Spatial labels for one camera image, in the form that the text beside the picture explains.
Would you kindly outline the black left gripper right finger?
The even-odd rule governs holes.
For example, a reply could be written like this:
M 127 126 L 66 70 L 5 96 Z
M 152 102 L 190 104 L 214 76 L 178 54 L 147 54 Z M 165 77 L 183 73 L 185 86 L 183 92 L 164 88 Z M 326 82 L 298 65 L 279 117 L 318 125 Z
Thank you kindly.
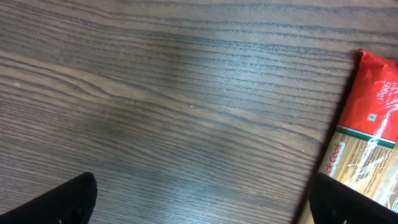
M 397 214 L 324 173 L 308 195 L 315 224 L 397 224 Z

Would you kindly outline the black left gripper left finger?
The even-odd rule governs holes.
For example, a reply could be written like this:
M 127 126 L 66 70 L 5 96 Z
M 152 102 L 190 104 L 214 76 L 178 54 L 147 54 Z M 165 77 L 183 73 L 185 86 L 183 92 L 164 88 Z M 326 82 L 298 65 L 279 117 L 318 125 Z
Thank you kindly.
M 97 198 L 97 184 L 91 172 L 1 215 L 1 224 L 87 224 Z

